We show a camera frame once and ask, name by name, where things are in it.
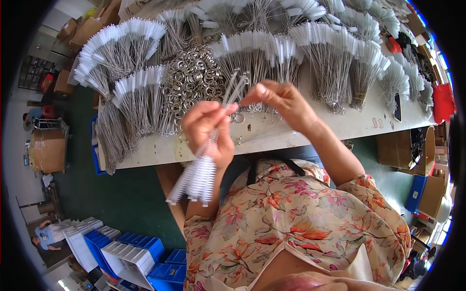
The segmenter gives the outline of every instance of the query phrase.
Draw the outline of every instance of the woman's left hand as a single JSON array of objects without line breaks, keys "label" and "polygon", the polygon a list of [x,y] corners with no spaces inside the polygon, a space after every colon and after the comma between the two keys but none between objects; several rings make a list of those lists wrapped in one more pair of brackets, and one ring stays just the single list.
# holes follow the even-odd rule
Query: woman's left hand
[{"label": "woman's left hand", "polygon": [[212,158],[217,164],[217,171],[226,170],[233,160],[234,144],[230,137],[230,114],[238,109],[238,104],[230,105],[226,110],[216,101],[201,101],[192,107],[181,121],[181,126],[193,153],[210,136],[217,127],[219,137],[213,145]]}]

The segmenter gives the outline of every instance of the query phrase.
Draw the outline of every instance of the woman's right hand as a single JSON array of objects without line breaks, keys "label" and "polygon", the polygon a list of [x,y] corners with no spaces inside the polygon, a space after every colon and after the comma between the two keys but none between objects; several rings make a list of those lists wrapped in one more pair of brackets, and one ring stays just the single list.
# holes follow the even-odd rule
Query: woman's right hand
[{"label": "woman's right hand", "polygon": [[262,102],[276,109],[292,129],[308,134],[319,120],[309,103],[292,83],[279,84],[264,80],[252,87],[240,104],[247,106]]}]

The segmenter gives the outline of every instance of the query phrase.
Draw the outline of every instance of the floral pattern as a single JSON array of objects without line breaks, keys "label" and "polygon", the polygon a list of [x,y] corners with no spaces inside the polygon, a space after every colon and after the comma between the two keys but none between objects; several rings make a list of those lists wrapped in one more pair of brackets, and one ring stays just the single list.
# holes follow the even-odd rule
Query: floral pattern
[{"label": "floral pattern", "polygon": [[211,277],[231,288],[248,286],[281,244],[329,271],[345,270],[364,244],[374,281],[398,278],[411,249],[409,228],[372,177],[330,189],[324,169],[294,161],[307,176],[268,161],[256,184],[233,184],[215,220],[186,221],[186,290],[211,290]]}]

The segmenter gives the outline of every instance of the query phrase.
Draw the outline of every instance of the factory floor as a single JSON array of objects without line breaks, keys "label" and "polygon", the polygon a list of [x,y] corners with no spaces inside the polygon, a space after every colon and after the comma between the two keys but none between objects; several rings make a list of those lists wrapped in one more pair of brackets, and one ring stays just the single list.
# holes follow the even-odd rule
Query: factory floor
[{"label": "factory floor", "polygon": [[[94,170],[89,121],[97,114],[92,108],[94,91],[76,86],[65,106],[72,137],[68,142],[66,173],[54,173],[60,204],[66,217],[101,219],[104,225],[122,233],[129,231],[162,239],[165,249],[185,248],[185,240],[165,202],[155,166],[117,170],[113,176],[97,176]],[[389,204],[411,216],[403,205],[412,183],[411,175],[396,172],[377,162],[374,136],[351,140],[353,153]]]}]

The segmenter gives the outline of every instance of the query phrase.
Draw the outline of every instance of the workbench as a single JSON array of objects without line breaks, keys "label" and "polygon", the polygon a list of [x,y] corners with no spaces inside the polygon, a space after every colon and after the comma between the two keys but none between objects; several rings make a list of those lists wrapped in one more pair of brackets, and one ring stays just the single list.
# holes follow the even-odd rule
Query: workbench
[{"label": "workbench", "polygon": [[[333,130],[340,140],[357,138],[369,135],[378,135],[392,131],[412,129],[435,124],[433,117],[427,119],[418,103],[401,100],[402,122],[398,122],[393,114],[387,112],[384,101],[380,99],[382,89],[377,80],[369,90],[365,108],[362,112],[346,108],[346,115],[336,115],[328,112],[325,104],[311,99],[309,67],[304,68],[300,81],[300,92],[307,99],[317,115]],[[299,147],[309,145],[310,142],[300,133],[296,133],[287,127],[285,121],[279,121],[276,117],[271,123],[271,115],[264,119],[263,112],[254,113],[253,118],[248,113],[242,123],[231,123],[230,134],[236,144],[239,137],[242,141],[255,137],[263,132],[274,136],[246,142],[235,146],[235,155],[261,152],[274,149]],[[105,158],[102,147],[99,146],[99,159],[101,169],[105,169]],[[186,162],[194,159],[189,146],[183,136],[151,136],[137,142],[137,151],[127,157],[117,169],[152,166],[173,162]]]}]

